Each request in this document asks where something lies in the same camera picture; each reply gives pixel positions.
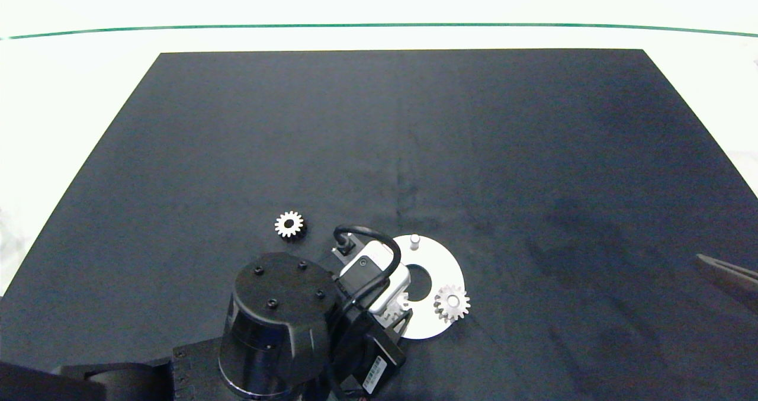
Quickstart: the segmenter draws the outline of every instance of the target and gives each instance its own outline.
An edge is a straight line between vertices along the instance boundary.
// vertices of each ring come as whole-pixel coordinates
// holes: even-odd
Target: black mat
[[[692,261],[758,269],[757,212],[639,50],[163,54],[0,303],[2,359],[219,336],[249,258],[363,223],[442,242],[472,304],[379,399],[754,399],[758,319]]]

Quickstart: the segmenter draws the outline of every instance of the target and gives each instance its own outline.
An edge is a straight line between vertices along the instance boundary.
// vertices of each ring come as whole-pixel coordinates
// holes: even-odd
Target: sticker
[[[385,361],[381,356],[377,356],[376,361],[374,361],[374,365],[371,366],[368,374],[366,374],[366,379],[363,380],[363,389],[365,389],[366,392],[374,392],[374,388],[377,387],[377,383],[379,382],[382,373],[384,373],[385,368],[387,368],[387,361]]]

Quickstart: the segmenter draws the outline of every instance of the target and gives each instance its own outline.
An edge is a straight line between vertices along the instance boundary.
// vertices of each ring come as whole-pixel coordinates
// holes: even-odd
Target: green line
[[[0,37],[0,40],[36,39],[36,37],[54,37],[56,35],[90,34],[92,32],[118,31],[158,31],[163,29],[214,29],[214,28],[422,28],[422,27],[560,27],[560,28],[622,28],[647,29],[651,31],[694,32],[696,34],[734,35],[737,37],[756,37],[750,32],[717,31],[712,29],[672,28],[668,26],[615,25],[604,23],[276,23],[249,25],[174,25],[174,26],[129,26],[124,28],[79,29],[75,31],[46,32],[44,34],[12,35]]]

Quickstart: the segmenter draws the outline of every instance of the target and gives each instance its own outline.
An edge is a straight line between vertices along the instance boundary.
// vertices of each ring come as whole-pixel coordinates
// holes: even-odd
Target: gear
[[[384,309],[384,314],[374,315],[374,317],[383,328],[387,328],[391,323],[398,320],[403,312],[408,311],[409,307],[408,293],[402,292],[393,301],[390,301],[387,308]]]
[[[460,320],[463,314],[468,314],[468,309],[471,307],[469,300],[471,299],[466,296],[466,291],[462,287],[445,285],[434,296],[434,312],[439,314],[439,319],[446,322]]]
[[[290,210],[279,215],[276,224],[274,224],[274,229],[284,241],[291,242],[303,238],[308,228],[303,216],[295,210]]]

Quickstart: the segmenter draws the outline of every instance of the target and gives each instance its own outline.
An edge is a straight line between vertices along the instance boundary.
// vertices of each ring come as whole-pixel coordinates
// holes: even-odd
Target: gear hole
[[[408,272],[411,274],[411,284],[408,286],[408,300],[419,301],[431,292],[431,277],[429,273],[417,264],[409,264]]]
[[[452,307],[461,306],[461,299],[458,299],[458,296],[456,295],[447,296],[447,304]]]

